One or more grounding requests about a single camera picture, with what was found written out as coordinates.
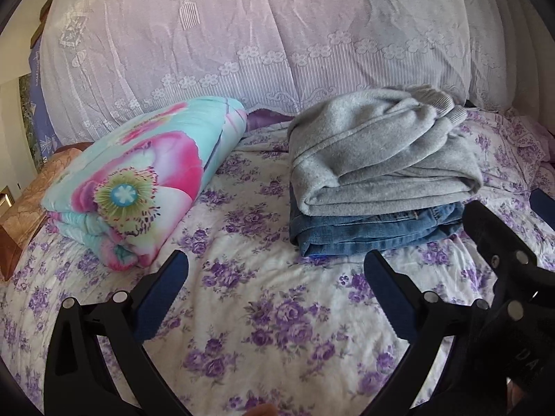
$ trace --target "white fabric with purple flowers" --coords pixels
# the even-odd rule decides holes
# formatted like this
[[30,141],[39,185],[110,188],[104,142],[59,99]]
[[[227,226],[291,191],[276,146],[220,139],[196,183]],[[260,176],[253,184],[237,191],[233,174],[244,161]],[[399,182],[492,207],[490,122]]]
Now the white fabric with purple flowers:
[[[2,358],[42,407],[46,350],[61,301],[104,301],[131,289],[178,248],[190,274],[145,349],[195,416],[240,414],[271,401],[282,416],[358,415],[407,344],[390,328],[362,275],[362,258],[304,260],[288,240],[286,124],[248,133],[218,170],[151,269],[114,273],[82,245],[45,229],[24,252],[0,308]],[[555,269],[555,233],[529,208],[531,189],[553,195],[555,149],[518,115],[470,111],[463,126],[486,186],[478,198]],[[422,290],[470,304],[492,300],[494,275],[462,232],[387,251]],[[122,396],[133,402],[102,340]],[[429,397],[449,349],[441,347],[418,400]]]

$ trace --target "blue gripper pad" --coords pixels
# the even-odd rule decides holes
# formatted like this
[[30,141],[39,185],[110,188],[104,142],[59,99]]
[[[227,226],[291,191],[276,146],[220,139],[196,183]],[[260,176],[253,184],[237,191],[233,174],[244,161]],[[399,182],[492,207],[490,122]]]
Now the blue gripper pad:
[[378,251],[364,258],[364,276],[395,334],[412,343],[418,337],[416,325],[421,292],[412,280],[397,274]]
[[547,225],[555,229],[555,200],[541,189],[534,189],[530,194],[530,207]]
[[187,255],[176,250],[156,274],[143,277],[131,291],[134,303],[136,298],[140,299],[133,318],[133,337],[138,343],[156,336],[188,274]]

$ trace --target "turquoise blanket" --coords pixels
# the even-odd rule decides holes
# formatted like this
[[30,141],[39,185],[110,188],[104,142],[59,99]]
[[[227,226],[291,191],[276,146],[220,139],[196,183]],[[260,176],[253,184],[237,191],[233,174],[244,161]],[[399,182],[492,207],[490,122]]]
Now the turquoise blanket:
[[237,100],[199,97],[138,116],[95,142],[46,192],[49,227],[108,267],[147,267],[237,145]]

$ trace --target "denim fabric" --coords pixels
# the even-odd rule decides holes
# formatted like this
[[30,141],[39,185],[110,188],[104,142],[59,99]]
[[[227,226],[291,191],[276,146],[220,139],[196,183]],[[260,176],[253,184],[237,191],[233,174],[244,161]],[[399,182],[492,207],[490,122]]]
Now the denim fabric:
[[379,216],[307,216],[290,188],[289,237],[302,256],[351,255],[438,241],[462,226],[460,202]]

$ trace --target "folded blanket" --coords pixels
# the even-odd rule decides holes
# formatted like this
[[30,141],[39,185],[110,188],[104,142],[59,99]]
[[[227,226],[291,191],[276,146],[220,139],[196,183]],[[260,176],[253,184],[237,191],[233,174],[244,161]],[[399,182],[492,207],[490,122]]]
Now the folded blanket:
[[466,111],[429,86],[343,95],[306,110],[288,130],[291,184],[309,216],[372,216],[453,203],[482,175]]
[[237,145],[246,113],[199,97],[138,116],[95,142],[46,192],[50,226],[116,270],[149,266]]
[[352,255],[445,239],[462,227],[460,202],[379,216],[306,216],[292,189],[289,239],[303,257]]

